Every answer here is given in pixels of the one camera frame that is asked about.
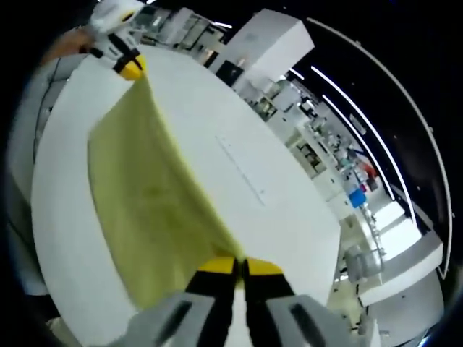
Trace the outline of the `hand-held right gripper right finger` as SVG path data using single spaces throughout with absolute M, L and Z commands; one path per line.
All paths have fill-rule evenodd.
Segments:
M 248 257 L 242 279 L 254 346 L 341 345 L 339 318 L 309 296 L 297 295 L 279 266 Z

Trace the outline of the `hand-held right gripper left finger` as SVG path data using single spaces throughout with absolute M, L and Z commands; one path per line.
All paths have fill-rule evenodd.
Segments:
M 138 312 L 120 346 L 224 346 L 232 324 L 239 262 L 216 257 L 201 265 L 184 291 Z

